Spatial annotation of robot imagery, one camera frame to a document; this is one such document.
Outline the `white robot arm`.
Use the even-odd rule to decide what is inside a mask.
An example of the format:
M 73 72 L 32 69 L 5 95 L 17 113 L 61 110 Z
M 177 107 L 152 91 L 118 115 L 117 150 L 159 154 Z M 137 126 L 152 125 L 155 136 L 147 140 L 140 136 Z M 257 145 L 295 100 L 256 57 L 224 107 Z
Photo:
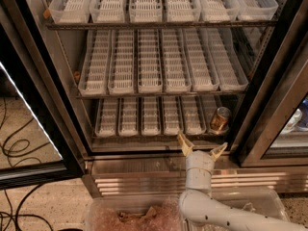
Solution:
M 212 198 L 215 163 L 228 143 L 204 152 L 194 150 L 194 144 L 182 131 L 178 132 L 177 140 L 186 157 L 186 183 L 179 197 L 179 210 L 188 221 L 213 224 L 229 231 L 308 231 L 304 225 L 237 209 Z

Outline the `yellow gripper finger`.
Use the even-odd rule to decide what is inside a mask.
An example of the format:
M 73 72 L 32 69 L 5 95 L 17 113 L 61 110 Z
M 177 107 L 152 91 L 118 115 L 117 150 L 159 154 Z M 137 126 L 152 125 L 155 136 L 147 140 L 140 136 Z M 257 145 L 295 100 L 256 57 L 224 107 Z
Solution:
M 194 144 L 187 139 L 182 131 L 178 132 L 177 140 L 180 144 L 183 155 L 188 157 L 193 152 Z
M 211 159 L 216 162 L 218 160 L 218 158 L 222 155 L 222 153 L 224 152 L 224 150 L 227 148 L 228 143 L 225 142 L 222 145 L 219 145 L 218 147 L 212 149 L 209 152 L 209 155 L 211 157 Z

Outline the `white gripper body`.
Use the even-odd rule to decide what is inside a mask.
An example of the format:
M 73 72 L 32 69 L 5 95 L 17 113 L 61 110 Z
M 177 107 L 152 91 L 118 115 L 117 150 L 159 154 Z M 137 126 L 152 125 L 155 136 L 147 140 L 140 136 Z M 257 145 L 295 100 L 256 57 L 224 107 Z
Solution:
M 215 161 L 203 151 L 193 151 L 186 158 L 186 188 L 209 192 Z

